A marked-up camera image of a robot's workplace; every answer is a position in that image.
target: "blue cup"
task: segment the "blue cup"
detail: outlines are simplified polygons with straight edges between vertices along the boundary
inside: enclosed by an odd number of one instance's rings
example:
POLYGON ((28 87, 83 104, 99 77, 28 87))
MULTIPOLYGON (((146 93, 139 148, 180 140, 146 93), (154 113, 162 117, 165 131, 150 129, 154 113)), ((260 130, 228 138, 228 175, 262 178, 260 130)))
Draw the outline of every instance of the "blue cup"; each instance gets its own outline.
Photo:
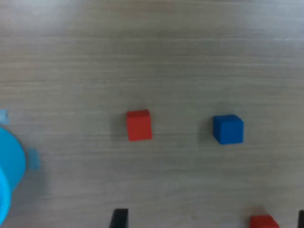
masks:
POLYGON ((0 127, 0 225, 9 213, 12 193, 25 170, 26 158, 21 144, 0 127))

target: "wooden table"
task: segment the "wooden table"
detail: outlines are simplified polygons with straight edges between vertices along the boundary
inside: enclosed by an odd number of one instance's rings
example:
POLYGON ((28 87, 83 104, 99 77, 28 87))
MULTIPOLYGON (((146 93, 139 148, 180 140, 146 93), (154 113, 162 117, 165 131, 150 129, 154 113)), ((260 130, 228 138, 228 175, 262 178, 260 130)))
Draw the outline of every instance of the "wooden table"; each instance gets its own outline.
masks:
POLYGON ((302 0, 0 1, 0 107, 42 161, 3 227, 296 227, 303 69, 302 0), (128 142, 140 109, 154 139, 128 142), (212 137, 230 113, 244 144, 212 137))

